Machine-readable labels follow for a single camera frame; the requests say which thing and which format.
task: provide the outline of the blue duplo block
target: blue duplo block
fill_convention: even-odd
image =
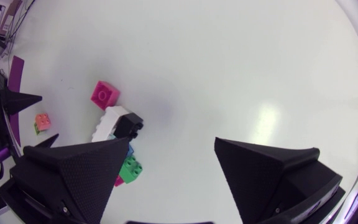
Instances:
[[[116,137],[111,133],[108,137],[108,140],[112,140],[115,139]],[[134,153],[134,149],[132,148],[132,146],[129,144],[129,148],[128,148],[128,153],[127,153],[127,158],[130,157],[132,154]]]
[[[132,148],[131,145],[129,145],[129,150],[128,150],[128,153],[127,153],[127,158],[130,157],[133,153],[134,153],[134,149]]]

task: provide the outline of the green duplo block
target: green duplo block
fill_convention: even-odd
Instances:
[[[130,156],[124,160],[119,176],[128,184],[136,180],[142,170],[142,166],[136,161],[135,157]]]
[[[40,131],[38,130],[37,123],[34,123],[34,129],[35,129],[36,135],[39,135]]]

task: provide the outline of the black pointed tip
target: black pointed tip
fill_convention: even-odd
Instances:
[[[4,106],[7,108],[9,115],[14,115],[41,100],[42,96],[18,93],[7,89]]]
[[[59,137],[59,134],[55,134],[54,136],[36,145],[36,147],[50,147],[56,141],[57,137]]]

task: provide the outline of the white table surface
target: white table surface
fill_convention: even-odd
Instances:
[[[144,119],[131,142],[144,171],[114,188],[102,223],[241,223],[216,136],[318,147],[343,189],[357,177],[358,38],[335,1],[37,1],[13,54],[21,92],[44,98],[19,114],[23,146],[90,142],[98,80]]]

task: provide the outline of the orange duplo block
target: orange duplo block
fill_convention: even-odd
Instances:
[[[48,114],[37,114],[35,116],[35,123],[39,131],[44,131],[50,128],[50,120]]]

